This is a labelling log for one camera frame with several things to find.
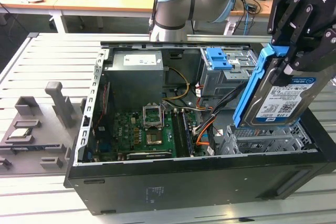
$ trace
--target metal workbench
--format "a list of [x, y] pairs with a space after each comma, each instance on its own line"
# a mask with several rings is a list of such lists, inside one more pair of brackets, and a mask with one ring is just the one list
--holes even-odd
[[[228, 42], [231, 38], [189, 39]], [[247, 37], [237, 39], [247, 42]], [[269, 40], [252, 36], [249, 39]], [[80, 102], [88, 93], [100, 42], [121, 40], [147, 41], [148, 36], [39, 34], [27, 38], [0, 74], [0, 137], [16, 115], [14, 104], [20, 96], [32, 95], [38, 103], [52, 103], [44, 92], [50, 80], [61, 81], [62, 93], [70, 96], [72, 102]], [[327, 86], [310, 109], [336, 141], [336, 87], [332, 83]], [[0, 177], [0, 223], [237, 223], [244, 217], [263, 224], [336, 220], [335, 172], [314, 178], [285, 200], [105, 216], [92, 216], [76, 192], [63, 187], [63, 181], [64, 176]]]

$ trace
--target wire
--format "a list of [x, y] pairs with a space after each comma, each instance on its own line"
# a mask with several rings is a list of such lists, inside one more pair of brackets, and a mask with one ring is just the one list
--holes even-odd
[[247, 81], [241, 83], [238, 85], [234, 90], [226, 94], [222, 99], [220, 99], [219, 102], [214, 106], [214, 108], [211, 110], [210, 114], [211, 116], [203, 123], [201, 123], [199, 126], [197, 126], [194, 130], [194, 132], [198, 132], [201, 130], [204, 126], [210, 124], [210, 121], [215, 119], [217, 114], [220, 112], [220, 109], [225, 107], [230, 101], [237, 98], [237, 96], [242, 92], [242, 90], [246, 87]]
[[98, 127], [100, 120], [103, 118], [104, 116], [104, 111], [105, 111], [105, 94], [106, 94], [106, 90], [107, 90], [107, 85], [104, 86], [104, 93], [103, 93], [103, 111], [101, 112], [101, 115], [96, 123], [96, 126], [93, 128], [94, 130]]
[[246, 35], [246, 29], [247, 29], [247, 25], [248, 25], [248, 6], [246, 5], [246, 10], [247, 10], [247, 14], [246, 14], [246, 20], [245, 20], [245, 29], [244, 29], [244, 35]]
[[[199, 87], [198, 87], [199, 89], [202, 89], [202, 88], [204, 88], [204, 85], [200, 85]], [[200, 100], [201, 100], [201, 98], [199, 97], [199, 98], [197, 98], [197, 101], [196, 101], [196, 107], [198, 108], [198, 109], [200, 109], [200, 110], [206, 110], [206, 107], [201, 107], [200, 106]]]
[[190, 23], [191, 23], [191, 30], [193, 31], [193, 34], [195, 34], [195, 30], [194, 30], [194, 23], [192, 20], [190, 20]]
[[223, 134], [222, 134], [218, 129], [216, 129], [216, 127], [215, 127], [214, 125], [212, 125], [212, 127], [215, 129], [215, 131], [217, 131], [217, 133], [218, 133], [219, 135], [223, 136]]
[[183, 78], [183, 80], [185, 81], [185, 84], [186, 84], [187, 88], [186, 88], [186, 90], [185, 90], [185, 92], [184, 92], [183, 94], [178, 95], [178, 96], [176, 96], [176, 97], [167, 97], [167, 98], [163, 98], [163, 100], [176, 100], [176, 99], [180, 99], [180, 98], [185, 97], [185, 96], [188, 94], [188, 92], [189, 92], [189, 86], [190, 86], [190, 83], [187, 81], [187, 79], [184, 77], [184, 75], [181, 74], [179, 71], [177, 71], [175, 68], [171, 68], [171, 67], [169, 67], [169, 69], [175, 71], [179, 76], [181, 76], [181, 77]]
[[17, 20], [17, 18], [12, 13], [9, 12], [9, 10], [7, 10], [7, 8], [1, 2], [0, 2], [0, 5], [2, 6], [3, 9], [5, 9], [5, 11], [8, 14], [10, 14], [15, 19], [15, 21], [23, 28], [23, 30], [26, 31], [26, 33], [29, 34], [29, 32], [27, 31], [27, 29]]
[[158, 0], [154, 0], [153, 2], [153, 9], [152, 9], [152, 15], [149, 19], [149, 28], [148, 33], [151, 35], [153, 28], [154, 28], [154, 22], [155, 22], [155, 16], [156, 16], [156, 6], [158, 5]]
[[201, 138], [202, 138], [202, 135], [203, 133], [206, 131], [207, 128], [210, 127], [210, 125], [215, 122], [216, 118], [214, 118], [202, 131], [201, 133], [199, 134], [198, 138], [197, 138], [197, 141], [196, 141], [196, 145], [209, 145], [208, 142], [200, 142]]
[[174, 108], [177, 108], [177, 109], [185, 109], [185, 110], [193, 110], [193, 111], [204, 111], [204, 110], [200, 110], [200, 109], [195, 109], [195, 108], [192, 108], [192, 107], [183, 107], [183, 106], [178, 106], [176, 105], [175, 103], [169, 101], [169, 100], [164, 100], [166, 103], [168, 103], [171, 107], [174, 107]]
[[[235, 33], [236, 30], [244, 30], [244, 34], [245, 34], [245, 35], [248, 35], [250, 29], [251, 29], [251, 28], [254, 26], [254, 24], [255, 24], [255, 21], [254, 21], [255, 16], [261, 12], [262, 8], [261, 8], [261, 5], [260, 5], [256, 0], [253, 0], [253, 1], [257, 4], [257, 9], [256, 9], [255, 11], [251, 10], [251, 8], [248, 7], [248, 3], [247, 3], [246, 0], [240, 0], [240, 1], [243, 3], [244, 13], [243, 13], [243, 15], [241, 16], [241, 18], [239, 19], [239, 22], [238, 22], [238, 24], [236, 25], [236, 27], [235, 27], [233, 33]], [[248, 26], [246, 27], [246, 29], [241, 29], [241, 28], [239, 28], [239, 25], [240, 25], [240, 23], [243, 21], [243, 18], [245, 17], [245, 14], [246, 14], [246, 18], [245, 18], [245, 22], [244, 22], [245, 27], [246, 27], [246, 23], [248, 23], [248, 16], [249, 16], [248, 14], [251, 14], [251, 15], [252, 15], [252, 22], [251, 22], [251, 25], [250, 25], [249, 27], [248, 27]]]

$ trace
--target hard drive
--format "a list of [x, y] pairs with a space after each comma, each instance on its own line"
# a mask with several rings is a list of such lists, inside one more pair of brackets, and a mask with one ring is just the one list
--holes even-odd
[[295, 124], [333, 77], [335, 65], [320, 72], [295, 72], [287, 86], [273, 86], [270, 80], [287, 50], [268, 45], [261, 51], [233, 117], [236, 127], [267, 129]]

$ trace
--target motherboard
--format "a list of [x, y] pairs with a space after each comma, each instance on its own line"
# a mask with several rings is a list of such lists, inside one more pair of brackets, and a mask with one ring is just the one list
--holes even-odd
[[200, 156], [191, 134], [196, 126], [193, 111], [161, 111], [157, 105], [116, 113], [110, 125], [112, 138], [100, 137], [92, 158], [110, 162]]

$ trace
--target table leg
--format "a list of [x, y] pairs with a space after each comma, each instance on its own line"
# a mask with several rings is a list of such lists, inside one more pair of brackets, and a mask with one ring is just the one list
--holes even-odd
[[5, 19], [5, 14], [4, 13], [0, 13], [0, 25], [1, 26], [7, 25], [7, 21]]
[[198, 25], [200, 24], [199, 21], [193, 21], [194, 31], [198, 31]]
[[54, 18], [57, 32], [59, 34], [65, 34], [68, 32], [67, 24], [65, 23], [65, 18], [60, 10], [50, 11], [50, 15]]
[[224, 30], [224, 35], [233, 35], [236, 28], [237, 22], [239, 21], [239, 16], [229, 16]]
[[97, 24], [98, 24], [98, 28], [101, 29], [104, 27], [104, 24], [103, 24], [103, 18], [102, 17], [97, 17]]

